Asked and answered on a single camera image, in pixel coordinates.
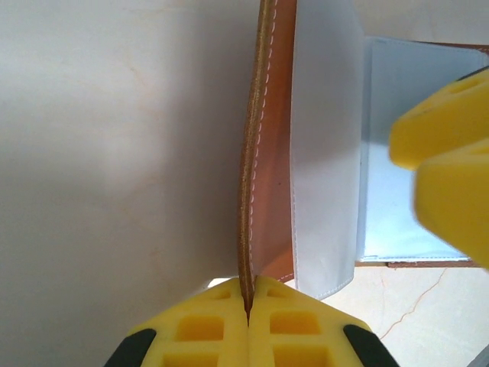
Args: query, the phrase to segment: yellow foam block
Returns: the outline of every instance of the yellow foam block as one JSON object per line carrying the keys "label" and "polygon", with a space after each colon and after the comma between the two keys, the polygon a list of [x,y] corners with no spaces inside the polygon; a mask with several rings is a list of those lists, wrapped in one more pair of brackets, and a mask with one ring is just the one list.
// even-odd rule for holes
{"label": "yellow foam block", "polygon": [[415,192],[418,220],[489,268],[489,138],[423,162]]}
{"label": "yellow foam block", "polygon": [[238,279],[198,294],[133,329],[157,332],[142,367],[248,366],[248,322]]}
{"label": "yellow foam block", "polygon": [[133,329],[105,367],[398,367],[362,321],[258,277],[248,324],[237,279]]}
{"label": "yellow foam block", "polygon": [[254,367],[362,367],[343,327],[368,326],[270,278],[259,277],[248,350]]}
{"label": "yellow foam block", "polygon": [[401,116],[390,159],[415,170],[425,159],[489,137],[489,70],[451,83]]}

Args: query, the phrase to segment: stitching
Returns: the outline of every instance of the stitching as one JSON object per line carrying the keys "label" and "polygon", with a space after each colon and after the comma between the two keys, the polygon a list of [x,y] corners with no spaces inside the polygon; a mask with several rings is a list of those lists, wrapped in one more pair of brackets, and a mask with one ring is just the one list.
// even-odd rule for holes
{"label": "stitching", "polygon": [[383,260],[383,261],[393,261],[395,262],[396,260],[406,260],[410,259],[413,260],[412,262],[420,262],[420,261],[425,261],[425,260],[430,260],[430,259],[438,259],[438,260],[453,260],[453,259],[460,259],[460,261],[467,261],[469,258],[463,258],[459,256],[423,256],[419,258],[414,258],[413,256],[387,256],[387,257],[382,257],[382,256],[375,256],[375,255],[370,255],[370,256],[364,256],[361,261],[366,260],[366,262],[369,262],[371,260]]}
{"label": "stitching", "polygon": [[348,278],[346,281],[344,281],[343,283],[341,283],[338,287],[335,287],[333,289],[331,289],[330,291],[327,291],[325,293],[322,293],[322,294],[318,294],[316,296],[317,299],[324,299],[334,293],[336,293],[337,291],[339,291],[340,289],[342,289],[346,284],[350,283],[351,281],[353,280],[353,277],[350,277]]}
{"label": "stitching", "polygon": [[274,2],[274,17],[272,19],[272,30],[270,33],[270,51],[268,52],[268,64],[267,64],[267,76],[265,78],[265,91],[263,95],[263,104],[261,106],[260,123],[258,125],[258,137],[256,152],[254,154],[253,162],[253,174],[251,177],[251,198],[250,198],[250,241],[248,243],[248,252],[250,256],[250,268],[251,273],[254,273],[253,269],[253,254],[251,251],[251,241],[253,240],[253,203],[254,203],[254,189],[255,189],[255,179],[257,177],[257,166],[258,166],[258,155],[260,154],[260,141],[261,141],[261,127],[263,123],[263,117],[265,115],[265,106],[267,105],[267,94],[268,94],[268,81],[270,79],[270,59],[272,57],[272,46],[274,45],[274,32],[275,32],[275,20],[277,19],[277,2]]}
{"label": "stitching", "polygon": [[290,190],[292,193],[291,200],[291,210],[292,210],[292,254],[293,254],[293,270],[296,273],[296,288],[299,289],[299,272],[297,271],[299,266],[299,252],[297,251],[297,228],[296,228],[296,185],[293,180],[293,166],[294,166],[294,158],[292,149],[290,149]]}
{"label": "stitching", "polygon": [[284,275],[283,277],[280,277],[278,280],[279,281],[282,281],[283,279],[285,278],[288,278],[289,276],[293,275],[293,273],[290,273],[290,274],[287,274],[287,275]]}

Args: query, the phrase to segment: black rubber pad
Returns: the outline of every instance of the black rubber pad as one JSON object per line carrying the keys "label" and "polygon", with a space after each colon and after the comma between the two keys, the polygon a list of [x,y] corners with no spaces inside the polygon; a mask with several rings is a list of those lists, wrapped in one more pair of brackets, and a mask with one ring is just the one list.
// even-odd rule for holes
{"label": "black rubber pad", "polygon": [[144,329],[128,336],[122,340],[104,367],[141,367],[155,336],[156,331],[153,329]]}
{"label": "black rubber pad", "polygon": [[374,333],[356,325],[345,326],[343,332],[364,367],[399,367]]}

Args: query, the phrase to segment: marble surface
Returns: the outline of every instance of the marble surface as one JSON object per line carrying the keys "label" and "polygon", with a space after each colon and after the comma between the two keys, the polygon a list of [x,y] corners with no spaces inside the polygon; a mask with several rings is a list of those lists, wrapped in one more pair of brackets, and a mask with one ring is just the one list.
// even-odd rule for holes
{"label": "marble surface", "polygon": [[325,302],[365,321],[401,366],[465,367],[489,343],[489,274],[356,268]]}
{"label": "marble surface", "polygon": [[[368,33],[489,43],[485,0],[356,4]],[[258,0],[0,6],[0,365],[101,365],[130,327],[235,274]],[[488,285],[367,268],[328,302],[401,363],[456,366],[489,342]]]}

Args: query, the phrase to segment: wallet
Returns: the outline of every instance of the wallet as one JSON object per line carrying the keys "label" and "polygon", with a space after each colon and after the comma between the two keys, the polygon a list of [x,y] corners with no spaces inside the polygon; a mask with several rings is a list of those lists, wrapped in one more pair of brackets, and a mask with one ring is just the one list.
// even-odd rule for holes
{"label": "wallet", "polygon": [[364,34],[352,2],[262,0],[241,154],[238,256],[254,279],[325,298],[355,266],[476,266],[412,214],[393,122],[489,64],[489,46]]}

